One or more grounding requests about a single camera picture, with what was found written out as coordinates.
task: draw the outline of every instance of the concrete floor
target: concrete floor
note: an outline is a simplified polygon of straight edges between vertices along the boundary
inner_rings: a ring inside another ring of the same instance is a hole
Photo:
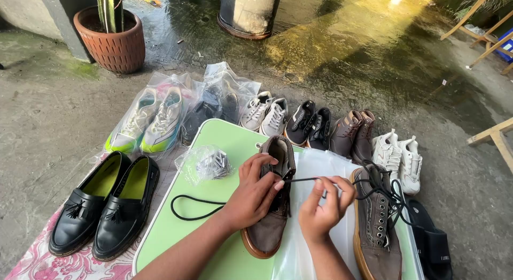
[[[511,172],[495,146],[465,140],[513,115],[512,75],[499,75],[506,64],[496,55],[465,69],[483,46],[470,49],[460,32],[439,41],[453,22],[416,0],[389,1],[281,0],[274,35],[262,41],[223,33],[219,0],[169,0],[161,9],[127,2],[143,20],[147,56],[143,70],[121,77],[74,60],[59,43],[1,32],[0,277],[154,71],[201,79],[206,64],[225,60],[285,96],[290,110],[309,98],[334,118],[369,108],[374,136],[416,135],[424,157],[417,199],[449,235],[454,277],[510,278]]]

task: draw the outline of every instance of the clear plastic bag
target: clear plastic bag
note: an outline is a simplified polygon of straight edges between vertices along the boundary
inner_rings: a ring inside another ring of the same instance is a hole
[[[234,171],[226,153],[214,145],[191,148],[181,154],[174,164],[194,186],[205,180],[222,179]]]
[[[184,119],[182,143],[189,146],[201,124],[208,119],[222,119],[239,124],[244,106],[255,98],[261,83],[238,77],[227,62],[209,64],[203,79],[205,88]]]
[[[167,157],[179,142],[180,126],[189,106],[197,102],[204,86],[192,80],[189,73],[154,73],[112,130],[103,151],[91,161],[99,162],[112,151],[121,151],[132,160],[142,154],[155,160]]]
[[[319,175],[349,178],[351,172],[360,167],[333,152],[310,148],[305,149],[303,153],[295,152],[294,159],[297,167],[295,179]],[[298,182],[290,189],[292,217],[287,220],[281,246],[274,256],[272,280],[317,279],[312,257],[298,222],[299,208],[310,195],[313,185],[313,181]],[[325,200],[321,199],[319,205],[323,205],[324,202]],[[330,230],[329,235],[355,278],[361,279],[353,252],[354,231],[355,206],[351,204],[342,220]]]

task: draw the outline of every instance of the plant pot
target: plant pot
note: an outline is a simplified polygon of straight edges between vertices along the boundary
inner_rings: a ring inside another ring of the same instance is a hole
[[[132,73],[144,64],[146,48],[144,46],[143,24],[137,15],[124,10],[127,20],[135,21],[131,29],[118,33],[103,33],[87,29],[85,22],[99,22],[98,7],[88,7],[79,11],[73,23],[80,37],[98,64],[115,73]]]
[[[221,0],[217,24],[227,33],[247,40],[271,36],[279,0]]]

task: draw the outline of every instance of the yellow insole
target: yellow insole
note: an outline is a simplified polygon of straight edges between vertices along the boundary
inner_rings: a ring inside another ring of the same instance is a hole
[[[130,170],[128,179],[123,187],[119,198],[142,199],[148,178],[148,159],[142,159]]]
[[[107,197],[116,182],[121,156],[110,158],[103,164],[93,179],[85,186],[83,192],[93,196]]]

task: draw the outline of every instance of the brown sneaker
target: brown sneaker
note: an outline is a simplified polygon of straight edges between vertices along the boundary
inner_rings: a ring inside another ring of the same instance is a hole
[[[357,163],[362,164],[362,161],[372,159],[372,145],[370,144],[370,137],[372,127],[374,126],[374,114],[369,110],[360,112],[363,123],[356,133],[355,142],[351,149],[351,158]]]
[[[392,199],[388,172],[369,163],[365,161],[368,165],[354,170],[350,178],[357,192],[356,263],[363,279],[401,279],[401,250],[394,228],[398,216],[390,216],[402,209]]]
[[[338,119],[329,139],[329,150],[347,158],[362,123],[362,115],[355,110],[350,111],[343,119]]]
[[[284,180],[289,180],[296,173],[294,151],[290,141],[284,136],[272,136],[261,147],[260,152],[268,152],[278,160],[277,165],[264,165],[260,177],[272,171]],[[271,203],[267,215],[258,223],[240,231],[242,242],[248,252],[256,258],[267,259],[278,251],[282,243],[283,230],[289,215],[290,184],[278,192]]]

